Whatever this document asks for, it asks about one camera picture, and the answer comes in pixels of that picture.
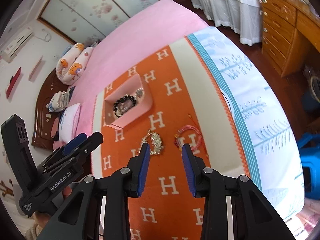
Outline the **person's left hand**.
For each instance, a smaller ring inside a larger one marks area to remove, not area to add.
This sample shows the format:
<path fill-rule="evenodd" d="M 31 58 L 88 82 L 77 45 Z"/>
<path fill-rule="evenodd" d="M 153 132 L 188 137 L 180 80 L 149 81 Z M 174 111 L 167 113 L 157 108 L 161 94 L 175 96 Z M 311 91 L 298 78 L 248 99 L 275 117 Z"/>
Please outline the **person's left hand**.
<path fill-rule="evenodd" d="M 35 220 L 35 223 L 39 225 L 41 228 L 44 228 L 46 224 L 51 219 L 51 215 L 47 213 L 42 213 L 39 211 L 35 211 L 33 214 L 33 219 Z"/>

